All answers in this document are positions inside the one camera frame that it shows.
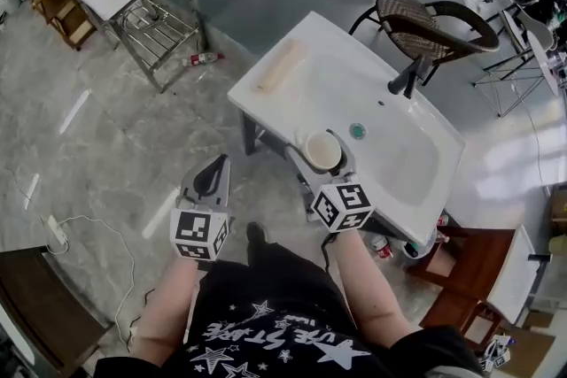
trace shoe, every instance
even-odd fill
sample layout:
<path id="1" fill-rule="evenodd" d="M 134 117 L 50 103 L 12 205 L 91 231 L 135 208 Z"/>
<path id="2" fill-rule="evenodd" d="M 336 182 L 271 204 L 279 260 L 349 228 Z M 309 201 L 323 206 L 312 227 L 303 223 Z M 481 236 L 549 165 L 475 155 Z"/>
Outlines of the shoe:
<path id="1" fill-rule="evenodd" d="M 266 242 L 266 229 L 258 222 L 249 222 L 246 226 L 246 238 L 250 244 L 262 244 Z"/>

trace person's arm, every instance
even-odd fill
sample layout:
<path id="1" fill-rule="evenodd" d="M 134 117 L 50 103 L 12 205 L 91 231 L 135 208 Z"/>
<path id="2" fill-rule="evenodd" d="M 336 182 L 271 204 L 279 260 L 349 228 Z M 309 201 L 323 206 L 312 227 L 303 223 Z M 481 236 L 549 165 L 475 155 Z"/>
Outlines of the person's arm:
<path id="1" fill-rule="evenodd" d="M 182 346 L 196 281 L 197 261 L 177 258 L 142 312 L 134 358 L 162 366 Z"/>
<path id="2" fill-rule="evenodd" d="M 390 348 L 415 331 L 357 230 L 339 234 L 334 253 L 346 300 L 367 340 Z"/>

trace wicker chair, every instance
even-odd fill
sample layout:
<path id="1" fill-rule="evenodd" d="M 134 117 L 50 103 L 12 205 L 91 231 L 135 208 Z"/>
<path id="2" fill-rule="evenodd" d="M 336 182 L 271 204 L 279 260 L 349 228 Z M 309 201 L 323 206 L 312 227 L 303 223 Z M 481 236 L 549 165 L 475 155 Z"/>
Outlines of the wicker chair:
<path id="1" fill-rule="evenodd" d="M 371 18 L 377 13 L 378 19 Z M 466 22 L 479 38 L 467 42 L 439 29 L 436 16 L 450 16 Z M 376 22 L 388 34 L 396 46 L 412 60 L 427 56 L 433 68 L 423 81 L 427 85 L 439 65 L 480 52 L 494 52 L 499 49 L 498 36 L 491 27 L 473 10 L 456 2 L 439 1 L 420 4 L 416 0 L 376 0 L 376 4 L 366 10 L 354 22 L 349 34 L 369 19 Z"/>

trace wooden rolling pin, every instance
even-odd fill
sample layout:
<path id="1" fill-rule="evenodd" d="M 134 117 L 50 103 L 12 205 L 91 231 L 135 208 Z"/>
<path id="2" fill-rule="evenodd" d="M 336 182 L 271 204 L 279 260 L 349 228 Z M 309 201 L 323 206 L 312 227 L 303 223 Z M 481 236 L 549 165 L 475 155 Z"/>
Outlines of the wooden rolling pin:
<path id="1" fill-rule="evenodd" d="M 256 91 L 271 93 L 305 58 L 305 49 L 301 42 L 288 40 L 278 52 L 274 64 L 260 77 Z"/>

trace gray floor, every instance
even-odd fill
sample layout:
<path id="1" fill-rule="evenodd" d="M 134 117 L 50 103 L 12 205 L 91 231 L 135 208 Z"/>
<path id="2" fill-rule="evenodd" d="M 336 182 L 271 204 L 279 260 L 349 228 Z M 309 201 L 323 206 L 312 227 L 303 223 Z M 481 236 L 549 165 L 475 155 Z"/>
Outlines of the gray floor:
<path id="1" fill-rule="evenodd" d="M 181 49 L 160 73 L 181 76 L 165 94 L 156 95 L 126 51 L 110 50 L 99 34 L 81 52 L 66 47 L 39 15 L 24 5 L 0 33 L 0 249 L 43 244 L 61 248 L 38 216 L 58 220 L 79 214 L 105 220 L 118 229 L 136 258 L 136 288 L 119 317 L 126 328 L 172 257 L 167 213 L 186 169 L 205 157 L 228 152 L 233 160 L 230 207 L 237 217 L 221 257 L 245 261 L 245 223 L 264 222 L 273 241 L 322 264 L 324 230 L 307 225 L 299 187 L 287 164 L 266 149 L 251 158 L 240 146 L 237 117 L 226 100 L 228 89 L 246 68 L 309 11 L 343 28 L 374 0 L 201 0 L 217 29 L 227 59 L 189 69 L 193 51 Z M 489 10 L 482 11 L 488 15 Z M 454 31 L 467 34 L 464 25 Z M 396 69 L 408 60 L 372 23 L 356 38 Z M 467 149 L 447 208 L 467 227 L 513 228 L 523 222 L 540 249 L 547 241 L 540 228 L 546 198 L 537 166 L 538 145 L 526 110 L 519 106 L 497 120 L 470 81 L 480 68 L 511 55 L 502 40 L 500 53 L 442 66 L 423 93 L 466 137 Z M 240 43 L 252 54 L 248 54 Z M 69 128 L 64 118 L 84 90 L 90 95 Z M 509 89 L 503 94 L 510 101 Z M 564 179 L 565 122 L 562 99 L 541 85 L 526 102 L 539 130 L 542 178 Z M 40 180 L 29 207 L 24 206 L 35 174 Z M 155 233 L 149 238 L 144 232 Z M 130 262 L 119 238 L 100 223 L 73 220 L 64 225 L 69 252 L 53 256 L 70 285 L 110 320 L 129 286 Z M 380 265 L 412 320 L 423 316 L 436 290 L 403 273 L 401 260 Z M 104 352 L 120 352 L 116 331 Z"/>

